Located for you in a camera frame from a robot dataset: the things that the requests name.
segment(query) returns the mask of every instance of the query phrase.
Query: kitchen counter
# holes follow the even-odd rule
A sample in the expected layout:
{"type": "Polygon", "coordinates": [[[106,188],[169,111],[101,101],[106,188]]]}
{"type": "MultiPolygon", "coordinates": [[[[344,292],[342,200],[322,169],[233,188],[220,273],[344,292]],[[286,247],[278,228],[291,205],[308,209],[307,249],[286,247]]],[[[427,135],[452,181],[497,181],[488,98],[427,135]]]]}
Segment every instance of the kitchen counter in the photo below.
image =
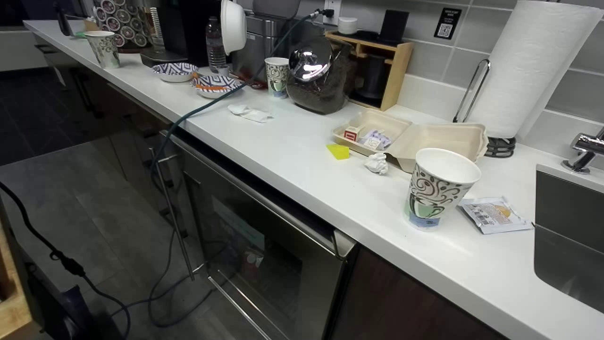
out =
{"type": "MultiPolygon", "coordinates": [[[[139,54],[122,54],[123,67],[105,69],[89,43],[65,37],[57,22],[25,24],[169,120],[208,101],[191,84],[157,79],[139,54]]],[[[393,169],[376,175],[365,169],[363,156],[331,156],[325,147],[331,130],[361,109],[359,103],[348,103],[339,113],[316,115],[246,88],[189,118],[184,128],[510,338],[604,336],[604,313],[559,292],[535,273],[533,230],[484,236],[459,209],[448,211],[437,228],[420,228],[405,211],[408,173],[393,169]],[[252,122],[231,115],[227,105],[233,101],[271,111],[274,118],[252,122]]],[[[401,105],[390,113],[414,122],[439,120],[401,105]]],[[[518,145],[512,158],[480,160],[484,177],[469,196],[505,194],[522,215],[533,219],[537,164],[571,175],[559,166],[559,156],[518,145]]],[[[603,171],[580,177],[604,183],[603,171]]]]}

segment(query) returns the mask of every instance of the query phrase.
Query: backsplash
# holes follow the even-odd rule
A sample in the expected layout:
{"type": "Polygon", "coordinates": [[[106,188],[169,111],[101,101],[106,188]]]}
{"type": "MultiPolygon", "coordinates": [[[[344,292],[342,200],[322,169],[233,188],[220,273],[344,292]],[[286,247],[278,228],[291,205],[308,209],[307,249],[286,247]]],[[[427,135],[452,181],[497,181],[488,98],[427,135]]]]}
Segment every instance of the backsplash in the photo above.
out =
{"type": "MultiPolygon", "coordinates": [[[[359,16],[359,28],[380,30],[384,11],[410,11],[405,39],[414,41],[410,77],[403,90],[405,105],[456,113],[476,64],[490,56],[518,0],[344,0],[342,15],[359,16]],[[452,39],[435,37],[444,7],[463,9],[452,39]],[[442,101],[422,92],[448,92],[442,101]]],[[[604,7],[604,0],[563,0],[565,3],[604,7]]],[[[303,0],[301,9],[323,1],[303,0]]],[[[563,77],[546,113],[524,135],[525,143],[550,152],[569,154],[569,143],[578,132],[597,132],[604,122],[604,20],[592,33],[573,67],[563,77]]]]}

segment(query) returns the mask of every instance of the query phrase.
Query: paper towel holder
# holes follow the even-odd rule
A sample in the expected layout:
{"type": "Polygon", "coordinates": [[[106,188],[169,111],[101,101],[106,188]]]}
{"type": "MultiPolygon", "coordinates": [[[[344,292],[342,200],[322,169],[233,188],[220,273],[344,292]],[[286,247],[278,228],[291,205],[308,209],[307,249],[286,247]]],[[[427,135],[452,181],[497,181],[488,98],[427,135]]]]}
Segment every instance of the paper towel holder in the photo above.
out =
{"type": "Polygon", "coordinates": [[[476,103],[476,98],[491,73],[491,67],[493,67],[491,58],[484,58],[478,62],[474,75],[471,79],[471,84],[465,92],[465,98],[461,100],[459,109],[454,117],[454,122],[469,120],[469,117],[473,115],[473,107],[476,103]]]}

